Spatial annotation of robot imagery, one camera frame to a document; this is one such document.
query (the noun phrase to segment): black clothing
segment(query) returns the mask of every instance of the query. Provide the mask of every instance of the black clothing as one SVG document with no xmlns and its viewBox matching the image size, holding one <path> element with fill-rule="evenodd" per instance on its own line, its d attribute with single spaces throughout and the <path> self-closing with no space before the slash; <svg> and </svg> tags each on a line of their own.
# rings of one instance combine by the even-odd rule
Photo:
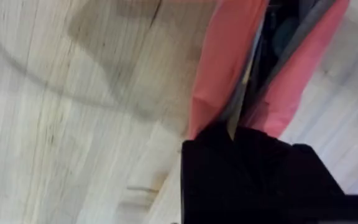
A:
<svg viewBox="0 0 358 224">
<path fill-rule="evenodd" d="M 232 141 L 224 124 L 183 143 L 181 192 L 183 224 L 358 220 L 311 147 L 247 128 Z"/>
</svg>

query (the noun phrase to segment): wooden floor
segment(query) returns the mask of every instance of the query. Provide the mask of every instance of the wooden floor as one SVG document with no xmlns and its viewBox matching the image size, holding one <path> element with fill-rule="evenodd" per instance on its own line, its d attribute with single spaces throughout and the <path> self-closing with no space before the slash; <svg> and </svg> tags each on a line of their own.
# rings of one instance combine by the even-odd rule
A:
<svg viewBox="0 0 358 224">
<path fill-rule="evenodd" d="M 0 223 L 180 221 L 213 3 L 0 0 Z M 358 0 L 285 134 L 358 193 Z"/>
</svg>

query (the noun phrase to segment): red fabric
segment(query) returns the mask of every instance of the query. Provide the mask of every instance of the red fabric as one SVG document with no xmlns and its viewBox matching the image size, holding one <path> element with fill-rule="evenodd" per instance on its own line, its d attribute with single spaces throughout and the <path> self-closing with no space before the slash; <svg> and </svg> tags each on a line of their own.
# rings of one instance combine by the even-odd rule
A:
<svg viewBox="0 0 358 224">
<path fill-rule="evenodd" d="M 301 95 L 349 5 L 337 0 L 270 83 L 241 125 L 278 138 L 294 117 Z"/>
<path fill-rule="evenodd" d="M 190 139 L 216 119 L 229 100 L 267 3 L 267 0 L 218 3 L 206 32 L 193 88 Z"/>
</svg>

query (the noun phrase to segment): black fabric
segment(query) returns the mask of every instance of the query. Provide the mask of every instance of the black fabric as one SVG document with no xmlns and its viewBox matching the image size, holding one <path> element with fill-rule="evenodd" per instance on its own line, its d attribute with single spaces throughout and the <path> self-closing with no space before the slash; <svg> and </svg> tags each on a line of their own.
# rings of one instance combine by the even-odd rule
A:
<svg viewBox="0 0 358 224">
<path fill-rule="evenodd" d="M 224 124 L 183 143 L 181 190 L 184 224 L 358 220 L 311 147 L 246 128 L 232 141 Z"/>
</svg>

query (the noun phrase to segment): pink fabric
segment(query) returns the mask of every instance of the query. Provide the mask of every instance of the pink fabric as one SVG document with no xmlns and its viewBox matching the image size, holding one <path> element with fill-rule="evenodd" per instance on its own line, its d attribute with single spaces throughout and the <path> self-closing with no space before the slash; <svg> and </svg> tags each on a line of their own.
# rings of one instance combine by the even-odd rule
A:
<svg viewBox="0 0 358 224">
<path fill-rule="evenodd" d="M 241 125 L 278 138 L 289 125 L 300 104 L 301 95 L 319 64 L 349 5 L 337 0 L 290 57 L 267 92 Z"/>
<path fill-rule="evenodd" d="M 218 3 L 206 33 L 193 89 L 190 139 L 216 119 L 229 100 L 267 3 L 267 0 Z"/>
</svg>

